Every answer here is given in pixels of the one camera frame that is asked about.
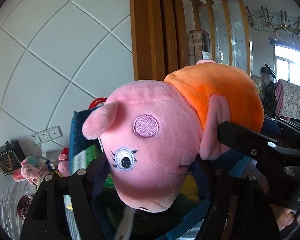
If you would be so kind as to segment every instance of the white spotted cloth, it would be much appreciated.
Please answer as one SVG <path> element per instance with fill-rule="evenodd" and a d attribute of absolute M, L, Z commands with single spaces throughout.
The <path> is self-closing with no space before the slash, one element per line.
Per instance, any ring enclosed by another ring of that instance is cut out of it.
<path fill-rule="evenodd" d="M 277 93 L 276 91 L 276 95 L 281 94 L 280 96 L 283 98 L 277 98 L 277 101 L 279 103 L 282 100 L 283 104 L 280 114 L 277 115 L 300 120 L 300 86 L 285 80 L 280 81 L 282 82 L 283 93 Z"/>

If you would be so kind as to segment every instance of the window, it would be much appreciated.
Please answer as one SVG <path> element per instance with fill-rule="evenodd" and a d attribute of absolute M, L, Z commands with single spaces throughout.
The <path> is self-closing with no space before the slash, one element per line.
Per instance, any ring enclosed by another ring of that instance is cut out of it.
<path fill-rule="evenodd" d="M 300 52 L 274 46 L 277 80 L 283 79 L 300 86 Z"/>

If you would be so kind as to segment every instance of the black pupil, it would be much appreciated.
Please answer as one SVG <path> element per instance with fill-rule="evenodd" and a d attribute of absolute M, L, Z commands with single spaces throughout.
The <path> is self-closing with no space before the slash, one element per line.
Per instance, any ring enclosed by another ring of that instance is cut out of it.
<path fill-rule="evenodd" d="M 124 167 L 124 168 L 130 168 L 130 166 L 131 166 L 131 161 L 130 161 L 130 159 L 128 158 L 128 157 L 124 157 L 122 160 L 121 160 L 121 165 L 122 165 L 122 167 Z"/>

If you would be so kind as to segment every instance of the black box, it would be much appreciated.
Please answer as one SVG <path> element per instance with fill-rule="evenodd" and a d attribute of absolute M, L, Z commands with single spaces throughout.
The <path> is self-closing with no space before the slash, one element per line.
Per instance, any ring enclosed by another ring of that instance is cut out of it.
<path fill-rule="evenodd" d="M 26 158 L 18 141 L 0 147 L 0 169 L 4 175 L 12 174 L 16 169 L 21 168 L 20 162 Z"/>

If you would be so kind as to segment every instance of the plush pig eye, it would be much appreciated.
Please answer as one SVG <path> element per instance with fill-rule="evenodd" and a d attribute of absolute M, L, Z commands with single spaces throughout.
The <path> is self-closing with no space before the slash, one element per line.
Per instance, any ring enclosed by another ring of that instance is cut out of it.
<path fill-rule="evenodd" d="M 120 148 L 117 152 L 113 154 L 115 161 L 114 167 L 118 168 L 120 171 L 128 171 L 131 170 L 134 163 L 137 161 L 133 154 L 137 151 L 130 151 L 127 148 Z"/>

